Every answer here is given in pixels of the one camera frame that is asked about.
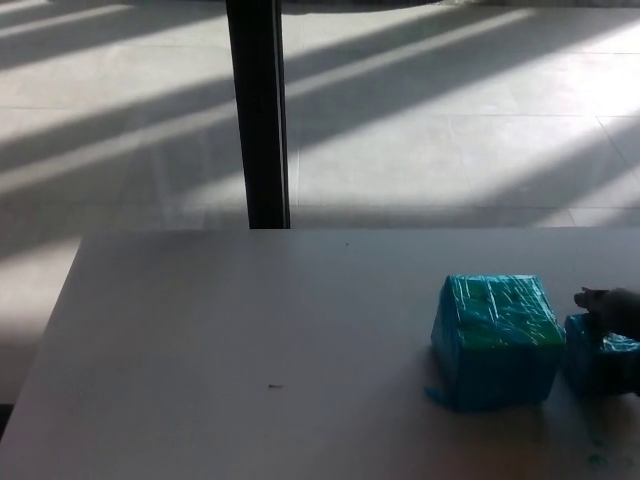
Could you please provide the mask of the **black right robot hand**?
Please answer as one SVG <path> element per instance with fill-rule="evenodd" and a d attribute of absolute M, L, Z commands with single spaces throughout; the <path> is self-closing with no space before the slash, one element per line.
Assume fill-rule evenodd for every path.
<path fill-rule="evenodd" d="M 581 370 L 598 395 L 639 393 L 639 294 L 624 289 L 582 288 L 574 303 L 582 321 L 586 358 Z"/>

